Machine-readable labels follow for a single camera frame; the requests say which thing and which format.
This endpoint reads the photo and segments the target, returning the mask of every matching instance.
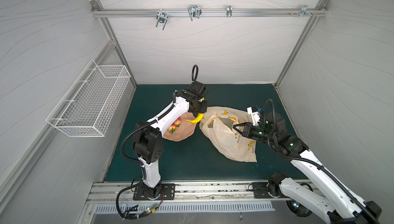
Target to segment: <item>white wire basket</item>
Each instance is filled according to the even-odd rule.
[[[124,65],[92,62],[47,118],[69,137],[104,137],[130,79]]]

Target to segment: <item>red strawberry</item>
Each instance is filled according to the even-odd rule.
[[[175,124],[173,123],[173,124],[168,128],[168,130],[170,131],[170,133],[173,133],[173,132],[175,132],[175,128],[176,128],[176,126],[175,126]]]
[[[174,122],[176,127],[180,126],[180,117]]]

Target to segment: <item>dark green mat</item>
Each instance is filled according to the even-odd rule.
[[[128,111],[120,141],[135,128],[139,120],[154,117],[172,100],[174,90],[187,85],[138,85]],[[230,107],[246,111],[257,105],[261,107],[266,99],[272,99],[276,112],[287,121],[288,133],[295,135],[287,114],[272,85],[207,85],[205,100],[208,106]],[[118,143],[106,182],[130,182],[140,179],[140,166],[122,158]],[[257,162],[237,162],[224,157],[205,137],[197,124],[189,138],[173,142],[164,139],[164,153],[159,159],[160,175],[164,181],[170,180],[236,180],[267,179],[273,173],[282,171],[294,179],[306,179],[290,162],[275,155],[266,144],[256,145]],[[132,139],[126,144],[127,155],[136,158],[132,150]]]

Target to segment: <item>black mounting plate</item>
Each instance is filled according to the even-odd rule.
[[[174,200],[175,197],[175,184],[162,184],[161,190],[164,192],[164,200]],[[134,190],[133,200],[161,200],[163,196],[160,194],[156,199],[150,199],[144,195],[143,186],[139,185]]]
[[[274,198],[268,194],[268,190],[262,189],[260,187],[267,187],[268,182],[252,182],[252,189],[253,189],[253,197],[254,198]],[[288,198],[284,195],[281,195],[278,198]]]

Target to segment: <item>white wall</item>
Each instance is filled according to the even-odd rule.
[[[394,219],[394,0],[330,0],[279,90],[298,134]]]
[[[104,9],[300,8],[318,0],[100,0]],[[194,64],[205,84],[274,83],[293,50],[305,18],[111,18],[139,84],[188,84]]]
[[[89,0],[0,0],[0,185],[108,41]],[[114,51],[106,63],[120,64]],[[106,137],[56,134],[0,223],[77,221],[106,170],[131,91],[129,84]]]

